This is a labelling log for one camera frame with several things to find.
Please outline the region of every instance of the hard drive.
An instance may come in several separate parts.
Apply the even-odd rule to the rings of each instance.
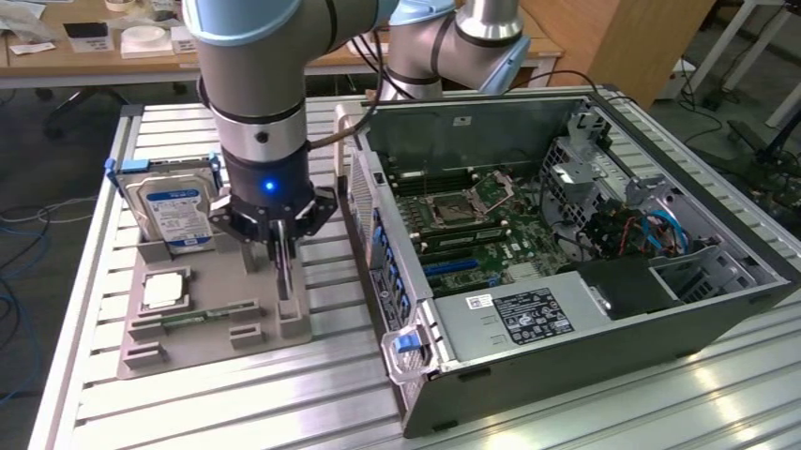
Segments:
[[[117,171],[107,163],[146,240],[163,240],[174,255],[214,248],[209,212],[222,187],[219,167],[217,156],[127,160]]]

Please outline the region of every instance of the circuit board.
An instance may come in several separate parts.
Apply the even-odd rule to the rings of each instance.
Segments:
[[[458,190],[396,195],[436,296],[549,277],[570,263],[534,207],[532,187],[494,168],[468,179]]]

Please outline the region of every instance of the paper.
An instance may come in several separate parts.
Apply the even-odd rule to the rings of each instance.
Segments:
[[[26,7],[30,12],[36,16],[36,19],[42,19],[42,14],[46,12],[46,6],[38,5],[31,2],[14,2],[20,7]],[[0,19],[0,30],[11,30],[10,25]]]
[[[14,54],[27,54],[27,53],[39,53],[44,50],[55,49],[55,45],[51,42],[46,42],[44,44],[32,44],[32,45],[11,45],[11,51]]]

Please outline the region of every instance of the chair wheel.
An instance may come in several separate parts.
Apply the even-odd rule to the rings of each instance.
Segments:
[[[38,89],[34,89],[34,93],[36,94],[36,97],[42,101],[53,100],[53,90],[51,89],[38,88]]]
[[[65,130],[62,128],[46,128],[44,135],[46,135],[46,138],[55,141],[65,137]]]
[[[181,82],[175,82],[173,84],[173,92],[175,93],[177,96],[186,95],[187,94],[187,85]]]

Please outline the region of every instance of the floor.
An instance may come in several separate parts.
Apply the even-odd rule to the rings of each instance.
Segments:
[[[688,50],[688,58],[693,63],[703,60],[721,30],[723,28],[716,27],[699,35]],[[747,45],[748,42],[743,39],[735,41],[713,74],[720,76],[733,56]],[[801,67],[767,53],[760,58],[759,68],[751,72],[740,86],[741,103],[725,104],[716,116],[723,121],[735,118],[747,121],[769,139],[776,131],[763,123],[799,83]],[[703,86],[700,97],[712,86],[715,79]],[[341,94],[350,92],[342,78],[337,79],[337,85],[329,80],[310,81],[311,95],[332,95],[336,88]],[[169,83],[127,86],[119,88],[119,91],[133,103],[170,104],[197,101],[193,93],[177,95]],[[43,137],[39,124],[58,104],[57,101],[66,99],[73,90],[57,89],[54,92],[57,99],[43,102],[31,90],[20,90],[10,103],[0,106],[0,210],[19,205],[44,205],[71,198],[89,197],[99,189],[119,108],[103,97],[93,99],[63,122],[66,137],[53,142]],[[0,104],[2,99],[10,95],[8,91],[0,92]],[[673,102],[657,103],[651,113],[681,139],[713,125],[712,120],[687,112]],[[699,138],[693,144],[721,156],[737,155],[732,143],[727,140],[725,130]],[[796,130],[788,149],[793,152],[801,151],[801,129]],[[91,209],[91,202],[79,203],[59,210],[54,218],[81,217]],[[32,222],[15,229],[39,233],[42,225]],[[48,230],[50,251],[46,257],[27,273],[10,280],[16,297],[30,312],[42,348],[42,370],[22,396],[7,404],[0,404],[3,449],[15,450],[27,446],[89,226],[87,220],[53,225]],[[6,260],[19,251],[28,239],[0,233],[0,260]],[[7,335],[10,327],[11,321],[0,322],[0,337]],[[23,331],[22,329],[8,348],[0,353],[0,398],[20,385],[35,367],[31,340]]]

